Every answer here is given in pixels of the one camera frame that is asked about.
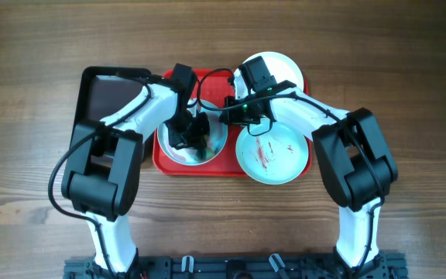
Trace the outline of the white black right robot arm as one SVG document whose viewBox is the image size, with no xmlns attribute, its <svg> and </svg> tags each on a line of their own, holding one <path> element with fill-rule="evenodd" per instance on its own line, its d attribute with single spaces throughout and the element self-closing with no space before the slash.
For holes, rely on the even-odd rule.
<svg viewBox="0 0 446 279">
<path fill-rule="evenodd" d="M 332 108 L 282 81 L 227 97 L 220 117 L 224 124 L 241 126 L 263 119 L 286 124 L 313 142 L 325 189 L 340 209 L 335 254 L 352 278 L 374 270 L 379 213 L 398 178 L 374 114 L 367 108 Z"/>
</svg>

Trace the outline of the green yellow sponge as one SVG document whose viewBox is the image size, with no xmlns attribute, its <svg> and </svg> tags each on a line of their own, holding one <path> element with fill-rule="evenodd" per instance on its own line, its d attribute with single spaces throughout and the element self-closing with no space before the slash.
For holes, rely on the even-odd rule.
<svg viewBox="0 0 446 279">
<path fill-rule="evenodd" d="M 211 160 L 214 156 L 215 156 L 214 149 L 212 149 L 210 147 L 198 148 L 198 149 L 196 149 L 195 160 L 197 162 L 203 163 L 203 162 Z"/>
</svg>

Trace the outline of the light blue plate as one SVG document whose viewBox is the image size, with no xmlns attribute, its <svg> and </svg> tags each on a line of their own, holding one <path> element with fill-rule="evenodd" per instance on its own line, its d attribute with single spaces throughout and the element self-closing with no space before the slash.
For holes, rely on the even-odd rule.
<svg viewBox="0 0 446 279">
<path fill-rule="evenodd" d="M 239 166 L 264 184 L 285 184 L 307 171 L 310 145 L 305 136 L 281 122 L 263 119 L 238 135 L 235 153 Z"/>
<path fill-rule="evenodd" d="M 217 108 L 216 105 L 205 100 L 202 100 L 201 102 L 203 106 L 200 106 L 195 98 L 190 99 L 189 105 L 187 106 L 187 110 L 185 112 L 190 112 L 193 116 L 201 112 L 207 113 L 211 129 L 209 136 L 207 137 L 207 147 L 210 147 L 215 151 L 215 156 L 211 159 L 213 160 L 225 146 L 228 138 L 228 127 L 222 122 L 219 122 L 221 112 L 213 111 L 213 109 Z M 157 139 L 159 140 L 160 146 L 165 154 L 176 163 L 181 163 L 185 166 L 197 166 L 211 161 L 209 160 L 203 163 L 197 162 L 195 160 L 196 149 L 186 148 L 176 150 L 175 148 L 171 147 L 168 143 L 168 129 L 166 127 L 166 122 L 158 127 Z"/>
</svg>

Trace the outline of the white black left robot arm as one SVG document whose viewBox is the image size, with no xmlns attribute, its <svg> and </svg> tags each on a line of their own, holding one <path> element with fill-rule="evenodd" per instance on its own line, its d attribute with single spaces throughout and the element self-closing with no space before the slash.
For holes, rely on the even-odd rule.
<svg viewBox="0 0 446 279">
<path fill-rule="evenodd" d="M 165 126 L 169 146 L 193 150 L 198 160 L 212 155 L 207 114 L 188 109 L 196 83 L 192 70 L 162 77 L 93 67 L 83 76 L 70 149 L 57 166 L 64 169 L 61 193 L 74 207 L 69 215 L 87 222 L 96 252 L 68 260 L 65 278 L 144 277 L 128 212 L 139 188 L 145 142 Z"/>
</svg>

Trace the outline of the light blue plate front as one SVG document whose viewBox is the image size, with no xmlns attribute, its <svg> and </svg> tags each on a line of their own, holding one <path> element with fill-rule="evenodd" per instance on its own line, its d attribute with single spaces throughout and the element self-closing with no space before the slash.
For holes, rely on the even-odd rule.
<svg viewBox="0 0 446 279">
<path fill-rule="evenodd" d="M 263 119 L 238 135 L 235 153 L 239 166 L 264 184 L 285 184 L 307 171 L 310 145 L 305 136 L 281 122 Z"/>
</svg>

